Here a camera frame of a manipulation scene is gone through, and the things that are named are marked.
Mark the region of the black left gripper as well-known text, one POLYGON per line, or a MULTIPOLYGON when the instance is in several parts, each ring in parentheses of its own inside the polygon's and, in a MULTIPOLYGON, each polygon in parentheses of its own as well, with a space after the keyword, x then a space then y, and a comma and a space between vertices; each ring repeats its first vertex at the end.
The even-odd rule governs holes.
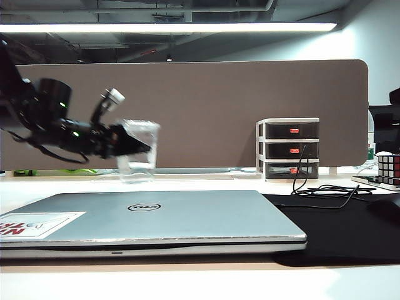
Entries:
POLYGON ((83 154, 99 156, 102 159, 114 156, 148 153, 151 146, 130 136, 120 124, 106 126, 95 124, 84 138, 83 154))

